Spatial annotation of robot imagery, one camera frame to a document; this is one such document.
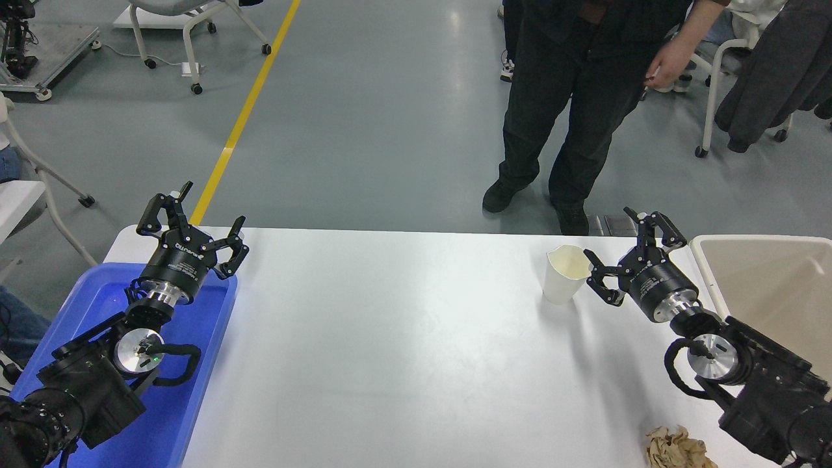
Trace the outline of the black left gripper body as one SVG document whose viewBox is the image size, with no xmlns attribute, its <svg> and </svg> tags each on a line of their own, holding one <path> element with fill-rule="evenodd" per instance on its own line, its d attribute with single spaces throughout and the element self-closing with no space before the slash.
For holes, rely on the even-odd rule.
<svg viewBox="0 0 832 468">
<path fill-rule="evenodd" d="M 181 300 L 194 300 L 208 271 L 217 263 L 216 253 L 200 251 L 213 238 L 193 227 L 186 235 L 179 228 L 165 231 L 159 245 L 138 276 L 139 284 L 151 290 L 152 284 L 168 283 L 179 289 Z"/>
</svg>

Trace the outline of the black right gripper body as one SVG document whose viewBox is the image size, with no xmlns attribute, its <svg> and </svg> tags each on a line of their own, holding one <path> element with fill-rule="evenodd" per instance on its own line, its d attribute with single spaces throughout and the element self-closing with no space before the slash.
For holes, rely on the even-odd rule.
<svg viewBox="0 0 832 468">
<path fill-rule="evenodd" d="M 647 255 L 631 249 L 622 266 L 622 291 L 651 322 L 669 322 L 697 305 L 697 287 L 661 249 Z"/>
</svg>

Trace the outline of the person's left hand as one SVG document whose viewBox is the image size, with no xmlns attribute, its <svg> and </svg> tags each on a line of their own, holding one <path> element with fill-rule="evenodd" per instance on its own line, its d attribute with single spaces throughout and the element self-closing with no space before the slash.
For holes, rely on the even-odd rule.
<svg viewBox="0 0 832 468">
<path fill-rule="evenodd" d="M 678 35 L 663 45 L 648 66 L 643 85 L 653 89 L 671 86 L 683 74 L 698 42 Z"/>
</svg>

